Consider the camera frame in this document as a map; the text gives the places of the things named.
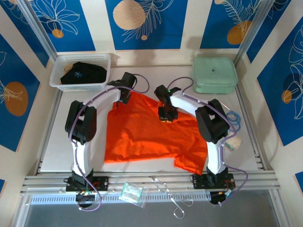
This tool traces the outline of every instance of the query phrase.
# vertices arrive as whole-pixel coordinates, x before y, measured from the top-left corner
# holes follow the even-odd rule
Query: light green box
[[[197,93],[228,94],[238,83],[235,66],[229,58],[195,58],[192,76]]]

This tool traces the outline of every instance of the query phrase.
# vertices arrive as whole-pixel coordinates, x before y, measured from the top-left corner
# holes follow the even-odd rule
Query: gray floor
[[[26,227],[277,227],[268,191],[241,191],[222,207],[194,202],[182,220],[173,216],[172,202],[103,204],[98,211],[79,211],[76,205],[31,205]]]

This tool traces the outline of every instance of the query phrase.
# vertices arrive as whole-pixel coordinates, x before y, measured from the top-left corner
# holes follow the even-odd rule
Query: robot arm
[[[207,142],[208,164],[206,168],[207,179],[205,180],[209,182],[207,188],[224,187],[224,181],[233,178],[221,162],[222,154],[220,153],[221,141],[228,135],[228,123],[209,107],[184,96],[178,87],[168,90],[161,85],[156,88],[155,95],[163,104],[163,107],[158,109],[161,121],[172,122],[177,119],[177,108],[181,108],[196,117],[200,134]],[[223,116],[226,116],[218,100],[200,102],[208,103]]]
[[[204,106],[194,100],[184,97],[182,95],[182,91],[177,91],[176,93],[172,94],[172,96],[170,97],[170,101],[174,107],[181,108],[195,117],[199,116],[199,117],[197,117],[197,121],[203,121],[202,116],[201,116],[201,110],[203,111]],[[202,134],[205,135],[204,123],[202,125],[199,125],[199,130],[200,130],[201,135]],[[207,150],[208,150],[207,167],[214,174],[218,174],[225,169],[225,166],[222,165],[222,163],[220,162],[220,160],[221,160],[221,158],[220,158],[221,140],[222,139],[219,139],[216,143],[213,143],[213,141],[210,141],[210,140],[206,141]]]
[[[83,178],[83,175],[88,178],[90,182],[92,182],[93,179],[93,168],[90,160],[90,141],[94,138],[97,132],[97,115],[102,111],[108,110],[108,107],[112,106],[112,104],[115,102],[127,104],[131,96],[129,90],[126,88],[113,88],[121,86],[132,88],[136,80],[137,79],[133,74],[126,72],[121,80],[109,82],[104,89],[106,92],[101,91],[99,94],[97,94],[95,97],[103,93],[84,109],[80,115],[81,118],[77,120],[71,137],[76,143],[72,143],[74,152],[72,179],[83,187],[88,187],[88,183]],[[68,133],[68,135],[71,133],[72,125],[80,109],[89,101],[90,100],[87,100],[83,103],[78,101],[72,102],[65,124],[65,131]],[[78,163],[82,173],[80,172],[76,163]]]

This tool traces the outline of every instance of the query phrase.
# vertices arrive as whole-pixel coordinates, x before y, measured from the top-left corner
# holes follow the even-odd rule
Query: wire
[[[241,169],[238,169],[238,168],[235,168],[235,167],[228,166],[228,165],[224,162],[223,147],[224,147],[224,145],[225,145],[225,142],[226,142],[227,140],[229,140],[229,139],[235,137],[236,134],[237,134],[237,131],[236,131],[235,127],[233,126],[233,124],[230,123],[230,121],[229,121],[223,114],[221,114],[218,110],[216,110],[214,107],[212,107],[211,105],[209,105],[209,104],[207,104],[207,103],[204,103],[204,102],[202,102],[202,101],[200,101],[200,100],[198,100],[198,99],[196,99],[196,98],[194,98],[194,97],[191,97],[191,96],[189,96],[189,95],[186,95],[186,94],[184,93],[187,89],[189,89],[190,87],[192,87],[192,85],[194,84],[194,80],[193,80],[192,78],[190,78],[190,77],[180,77],[180,78],[177,78],[177,79],[173,80],[173,81],[169,84],[169,86],[170,86],[173,82],[175,82],[176,80],[178,80],[178,79],[189,79],[189,80],[191,80],[191,82],[192,82],[191,85],[189,85],[188,87],[186,87],[186,88],[184,88],[184,89],[182,90],[182,95],[183,95],[184,97],[189,98],[189,99],[191,99],[191,100],[193,100],[193,101],[196,101],[196,102],[198,102],[199,104],[206,105],[208,108],[210,108],[210,109],[212,109],[213,111],[215,111],[221,118],[223,118],[223,119],[229,124],[229,126],[231,127],[231,129],[232,129],[233,132],[234,132],[233,135],[230,135],[230,136],[224,138],[224,139],[221,141],[221,146],[220,146],[220,162],[221,162],[225,167],[227,167],[227,168],[233,169],[233,170],[235,170],[235,171],[243,172],[243,173],[246,175],[246,177],[245,177],[245,180],[243,181],[243,183],[242,183],[242,184],[234,191],[234,193],[230,196],[230,198],[231,198],[234,194],[236,194],[236,193],[244,186],[244,184],[245,184],[245,183],[247,182],[247,180],[248,180],[248,173],[247,173],[245,170],[241,170]],[[220,203],[220,206],[222,206],[226,201],[227,201],[227,200],[224,200],[223,202],[221,202],[221,203]]]
[[[97,95],[94,96],[90,101],[88,101],[88,102],[80,109],[80,111],[78,112],[78,114],[77,114],[77,116],[76,116],[76,118],[75,118],[75,120],[74,120],[74,122],[73,122],[73,124],[72,124],[71,132],[70,132],[70,134],[69,134],[69,140],[70,140],[71,143],[73,143],[73,144],[75,145],[75,153],[74,153],[75,164],[76,164],[76,166],[77,166],[77,169],[78,169],[79,172],[81,173],[82,177],[84,178],[84,180],[91,186],[91,188],[97,193],[97,195],[98,195],[99,198],[100,198],[100,201],[99,201],[99,203],[98,203],[98,206],[97,206],[96,208],[90,209],[90,210],[89,210],[89,209],[84,209],[84,208],[82,208],[82,207],[80,206],[80,201],[78,201],[77,206],[78,206],[79,209],[82,210],[82,211],[95,211],[95,210],[98,210],[98,209],[100,208],[100,206],[101,206],[102,197],[101,197],[99,191],[96,189],[96,187],[95,187],[95,186],[86,178],[85,174],[83,173],[83,171],[81,170],[81,168],[80,168],[80,166],[79,166],[78,158],[77,158],[78,143],[72,140],[72,138],[71,138],[71,137],[72,137],[72,133],[73,133],[73,131],[74,131],[74,129],[75,129],[76,123],[77,123],[77,121],[78,121],[80,115],[81,115],[82,112],[85,110],[85,108],[86,108],[89,104],[92,104],[97,98],[99,98],[99,97],[102,96],[103,94],[105,94],[105,93],[107,93],[107,92],[109,92],[109,91],[111,91],[111,90],[119,89],[119,88],[125,88],[125,89],[128,89],[128,90],[130,90],[130,91],[134,91],[134,92],[137,92],[137,93],[140,93],[140,94],[144,94],[144,93],[148,92],[149,89],[150,89],[150,84],[149,84],[147,78],[144,77],[144,76],[142,76],[142,75],[140,75],[140,74],[133,74],[133,75],[135,75],[135,76],[140,76],[140,77],[142,77],[143,79],[145,79],[145,81],[147,82],[147,86],[148,86],[147,89],[146,89],[146,91],[137,91],[137,90],[134,90],[134,89],[132,89],[132,88],[125,87],[125,86],[111,87],[111,88],[109,88],[108,90],[105,90],[105,91],[103,91],[103,92],[97,94]]]
[[[190,77],[179,77],[179,78],[177,78],[177,79],[174,79],[174,80],[167,86],[167,89],[169,89],[169,87],[170,87],[175,81],[177,81],[177,80],[179,80],[179,79],[190,79],[190,80],[192,80],[191,85],[189,85],[188,87],[184,88],[183,91],[182,91],[182,93],[183,93],[185,90],[187,90],[188,88],[190,88],[191,86],[193,86],[193,84],[194,84],[194,80],[193,80],[192,78],[190,78]]]
[[[234,111],[229,111],[227,114],[226,114],[226,117],[227,119],[233,124],[233,125],[236,125],[238,126],[237,128],[237,132],[240,131],[241,129],[241,117],[240,115],[238,115],[238,113],[234,112]]]

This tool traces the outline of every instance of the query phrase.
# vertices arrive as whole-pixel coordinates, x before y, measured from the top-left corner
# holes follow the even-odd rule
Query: clear plastic bag
[[[143,195],[147,195],[148,192],[148,188],[138,187],[132,183],[125,183],[119,199],[143,208],[147,198],[147,196]]]

